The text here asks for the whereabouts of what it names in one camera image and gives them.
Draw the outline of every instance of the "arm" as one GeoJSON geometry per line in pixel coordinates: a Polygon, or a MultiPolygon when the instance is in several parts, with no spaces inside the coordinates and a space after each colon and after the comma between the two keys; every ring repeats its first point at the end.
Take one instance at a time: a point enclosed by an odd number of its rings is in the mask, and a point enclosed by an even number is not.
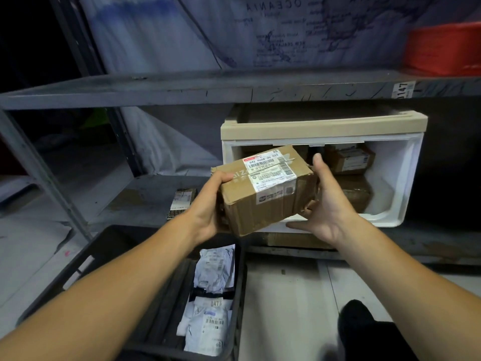
{"type": "Polygon", "coordinates": [[[322,199],[309,219],[288,223],[336,247],[389,312],[419,359],[477,359],[481,299],[406,254],[347,201],[320,154],[322,199]]]}
{"type": "Polygon", "coordinates": [[[0,341],[0,360],[111,360],[155,294],[192,249],[217,231],[216,172],[190,209],[77,281],[0,341]]]}

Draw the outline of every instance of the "forearm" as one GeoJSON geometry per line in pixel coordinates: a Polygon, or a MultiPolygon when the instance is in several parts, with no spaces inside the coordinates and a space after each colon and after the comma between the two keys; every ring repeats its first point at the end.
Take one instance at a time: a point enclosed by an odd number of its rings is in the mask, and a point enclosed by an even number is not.
{"type": "Polygon", "coordinates": [[[338,249],[420,359],[481,354],[481,299],[421,265],[362,218],[349,223],[338,249]]]}
{"type": "Polygon", "coordinates": [[[145,242],[77,281],[3,338],[0,359],[112,359],[162,284],[193,249],[195,235],[184,215],[165,224],[145,242]]]}

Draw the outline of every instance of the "shelf number label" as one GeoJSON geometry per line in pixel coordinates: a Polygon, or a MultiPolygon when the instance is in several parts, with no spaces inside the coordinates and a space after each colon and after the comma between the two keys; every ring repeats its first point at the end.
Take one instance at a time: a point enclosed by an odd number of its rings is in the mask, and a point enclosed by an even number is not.
{"type": "Polygon", "coordinates": [[[400,82],[398,84],[394,84],[391,98],[410,99],[413,96],[414,86],[416,86],[416,81],[400,82]]]}

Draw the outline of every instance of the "red container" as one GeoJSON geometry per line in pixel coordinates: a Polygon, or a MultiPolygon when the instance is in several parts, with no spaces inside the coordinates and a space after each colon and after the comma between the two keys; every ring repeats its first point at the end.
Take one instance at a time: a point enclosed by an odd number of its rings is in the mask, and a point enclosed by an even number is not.
{"type": "Polygon", "coordinates": [[[404,64],[433,75],[481,75],[481,22],[412,30],[404,64]]]}

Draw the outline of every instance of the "crate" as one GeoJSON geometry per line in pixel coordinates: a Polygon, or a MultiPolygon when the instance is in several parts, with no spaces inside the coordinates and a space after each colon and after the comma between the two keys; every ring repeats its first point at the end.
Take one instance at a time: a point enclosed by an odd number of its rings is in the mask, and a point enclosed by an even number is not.
{"type": "MultiPolygon", "coordinates": [[[[365,173],[374,195],[360,215],[377,227],[396,227],[406,214],[427,120],[371,103],[239,104],[221,127],[223,158],[240,159],[243,147],[254,145],[364,143],[376,153],[365,173]]],[[[305,218],[295,215],[260,231],[302,232],[285,226],[293,220],[305,218]]]]}
{"type": "Polygon", "coordinates": [[[412,30],[404,64],[433,75],[481,75],[481,22],[412,30]]]}
{"type": "MultiPolygon", "coordinates": [[[[81,277],[94,271],[105,263],[132,249],[146,240],[157,229],[145,227],[110,226],[97,235],[70,264],[40,294],[33,304],[22,314],[18,323],[35,313],[41,306],[64,291],[69,279],[80,271],[81,277]],[[84,268],[88,259],[93,260],[84,268]]],[[[172,276],[154,298],[129,340],[124,345],[125,352],[141,352],[152,355],[153,359],[169,358],[176,360],[238,360],[241,341],[241,326],[244,309],[244,295],[247,281],[247,267],[244,261],[245,248],[231,234],[219,233],[209,241],[196,247],[183,260],[172,276]],[[176,335],[184,308],[193,287],[195,265],[199,260],[199,251],[203,248],[218,248],[230,244],[236,245],[234,291],[225,298],[233,299],[232,317],[227,332],[224,351],[220,356],[205,356],[183,350],[185,338],[176,335]]]]}

